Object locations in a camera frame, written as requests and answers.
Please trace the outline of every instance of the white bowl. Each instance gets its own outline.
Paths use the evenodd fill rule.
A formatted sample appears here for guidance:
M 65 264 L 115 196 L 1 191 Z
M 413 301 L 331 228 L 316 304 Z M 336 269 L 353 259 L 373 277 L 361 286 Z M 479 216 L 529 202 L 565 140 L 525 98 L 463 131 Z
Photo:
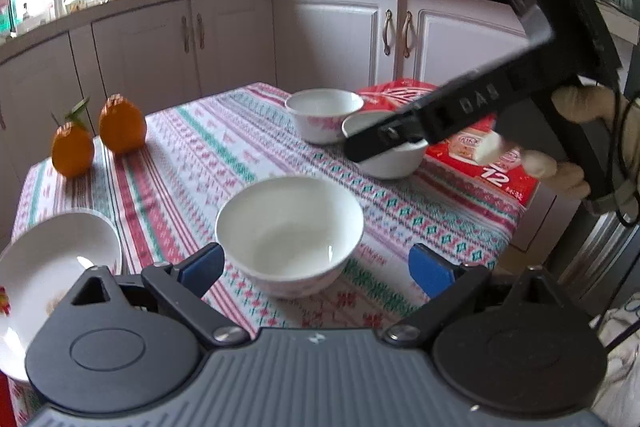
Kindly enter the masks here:
M 0 255 L 0 371 L 26 383 L 24 354 L 55 305 L 90 266 L 122 273 L 122 249 L 111 222 L 92 210 L 58 214 L 20 236 Z
M 316 145 L 342 140 L 342 122 L 363 105 L 357 94 L 341 89 L 308 89 L 285 102 L 302 139 Z
M 350 190 L 309 176 L 244 188 L 218 214 L 226 257 L 265 293 L 298 298 L 334 282 L 364 231 Z
M 342 124 L 342 132 L 347 137 L 352 136 L 376 122 L 385 120 L 392 114 L 393 111 L 383 110 L 362 111 L 352 114 Z M 358 169 L 367 176 L 381 180 L 406 178 L 420 166 L 428 145 L 426 140 L 421 140 L 418 143 L 404 143 L 358 163 Z

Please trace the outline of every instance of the cable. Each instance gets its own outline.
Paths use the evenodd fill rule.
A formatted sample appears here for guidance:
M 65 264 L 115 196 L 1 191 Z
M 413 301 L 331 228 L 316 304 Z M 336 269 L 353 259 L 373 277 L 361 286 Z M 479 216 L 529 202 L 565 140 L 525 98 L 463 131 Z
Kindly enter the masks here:
M 613 89 L 613 93 L 614 93 L 614 96 L 615 96 L 616 106 L 614 108 L 613 126 L 612 126 L 613 129 L 611 131 L 612 136 L 611 136 L 611 141 L 609 143 L 609 158 L 608 158 L 608 161 L 607 161 L 607 184 L 609 185 L 609 190 L 611 191 L 612 194 L 615 193 L 615 187 L 614 187 L 614 183 L 613 183 L 613 158 L 614 158 L 613 151 L 614 150 L 617 149 L 617 152 L 618 152 L 618 163 L 620 164 L 620 170 L 622 171 L 623 176 L 626 179 L 631 179 L 629 177 L 629 169 L 628 169 L 628 167 L 626 165 L 626 161 L 625 161 L 625 158 L 623 156 L 622 136 L 624 135 L 624 130 L 625 130 L 625 126 L 626 126 L 626 120 L 627 120 L 627 118 L 629 116 L 631 108 L 632 108 L 632 106 L 636 105 L 636 98 L 638 98 L 640 96 L 640 89 L 637 90 L 635 93 L 633 93 L 633 96 L 631 97 L 631 101 L 625 107 L 625 110 L 622 113 L 622 118 L 620 119 L 620 127 L 618 127 L 618 118 L 620 117 L 620 102 L 621 102 L 622 97 L 620 96 L 620 87 L 618 85 L 616 85 L 616 87 Z M 622 214 L 622 210 L 620 209 L 620 207 L 616 208 L 616 216 L 618 217 L 618 219 L 620 220 L 620 223 L 622 223 L 622 225 L 625 228 L 631 228 L 631 227 L 636 226 L 638 223 L 640 223 L 640 193 L 638 193 L 638 176 L 639 176 L 639 174 L 640 174 L 640 166 L 638 166 L 638 168 L 636 169 L 636 176 L 635 176 L 636 188 L 634 190 L 634 198 L 638 202 L 638 215 L 636 216 L 636 218 L 633 219 L 632 221 L 627 221 L 625 219 L 625 216 Z M 614 289 L 614 291 L 611 294 L 610 298 L 607 299 L 607 303 L 604 306 L 604 309 L 602 310 L 602 312 L 600 313 L 600 317 L 598 317 L 598 321 L 596 322 L 596 325 L 594 327 L 594 330 L 596 331 L 596 333 L 600 333 L 600 328 L 602 327 L 602 323 L 604 322 L 604 317 L 605 317 L 607 311 L 609 310 L 610 306 L 613 304 L 613 301 L 616 298 L 616 296 L 618 295 L 618 293 L 620 292 L 620 290 L 622 289 L 622 286 L 624 285 L 626 280 L 631 275 L 631 272 L 636 267 L 636 264 L 638 263 L 638 260 L 640 260 L 640 251 L 636 254 L 636 256 L 634 257 L 632 263 L 629 265 L 629 268 L 626 270 L 625 274 L 622 276 L 622 279 L 616 285 L 616 288 Z M 638 326 L 636 327 L 636 329 L 631 331 L 632 328 L 634 328 L 634 327 L 636 327 L 636 323 L 634 323 L 631 326 L 629 326 L 628 328 L 626 328 L 624 331 L 622 331 L 622 333 L 620 333 L 619 336 L 617 336 L 611 343 L 609 343 L 609 346 L 611 346 L 621 336 L 626 335 L 622 340 L 618 341 L 618 343 L 615 346 L 611 347 L 611 349 L 613 349 L 619 343 L 621 343 L 624 340 L 626 340 L 627 338 L 629 338 L 629 336 L 631 336 L 638 328 L 640 328 L 640 322 L 638 322 Z

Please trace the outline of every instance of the orange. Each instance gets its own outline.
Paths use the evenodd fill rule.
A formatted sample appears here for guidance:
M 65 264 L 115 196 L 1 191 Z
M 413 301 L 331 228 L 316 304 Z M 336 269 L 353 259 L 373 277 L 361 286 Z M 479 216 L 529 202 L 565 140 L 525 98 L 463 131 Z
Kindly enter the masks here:
M 89 170 L 94 162 L 94 141 L 74 122 L 58 127 L 51 146 L 53 168 L 65 178 L 75 178 Z
M 115 155 L 141 148 L 146 139 L 142 111 L 120 94 L 110 96 L 100 113 L 100 138 Z

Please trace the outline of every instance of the table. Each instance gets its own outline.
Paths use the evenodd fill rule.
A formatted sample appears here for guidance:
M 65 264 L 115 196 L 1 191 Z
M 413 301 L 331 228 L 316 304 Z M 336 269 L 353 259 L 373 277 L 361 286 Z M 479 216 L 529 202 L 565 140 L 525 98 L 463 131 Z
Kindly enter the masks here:
M 95 140 L 94 165 L 65 180 L 50 159 L 24 182 L 13 239 L 70 208 L 92 208 L 115 224 L 130 272 L 178 263 L 210 241 L 222 204 L 269 176 L 305 173 L 349 187 L 366 218 L 363 240 L 340 278 L 305 299 L 270 299 L 231 264 L 204 299 L 255 335 L 260 327 L 385 328 L 428 300 L 409 276 L 407 256 L 426 243 L 454 263 L 493 267 L 524 207 L 514 198 L 426 156 L 405 180 L 359 174 L 340 146 L 316 147 L 296 134 L 287 94 L 252 84 L 147 117 L 146 147 L 114 158 Z M 37 407 L 11 384 L 18 425 Z

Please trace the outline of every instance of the white glove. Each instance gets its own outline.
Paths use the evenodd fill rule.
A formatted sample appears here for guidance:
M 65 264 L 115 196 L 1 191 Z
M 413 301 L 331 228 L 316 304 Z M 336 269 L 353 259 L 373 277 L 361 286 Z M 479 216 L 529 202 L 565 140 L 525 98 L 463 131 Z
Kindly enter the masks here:
M 618 125 L 628 101 L 622 98 Z M 612 90 L 602 86 L 565 86 L 557 89 L 552 95 L 558 113 L 574 123 L 585 123 L 602 118 L 609 129 L 612 129 L 615 97 Z M 518 145 L 503 139 L 495 133 L 488 134 L 478 145 L 474 156 L 478 165 L 495 162 L 505 152 Z M 640 108 L 634 105 L 626 118 L 622 131 L 623 156 L 632 175 L 640 165 Z M 591 187 L 584 180 L 584 172 L 580 166 L 568 162 L 556 162 L 550 156 L 539 151 L 520 152 L 522 167 L 525 172 L 539 179 L 554 192 L 567 198 L 583 199 L 591 192 Z

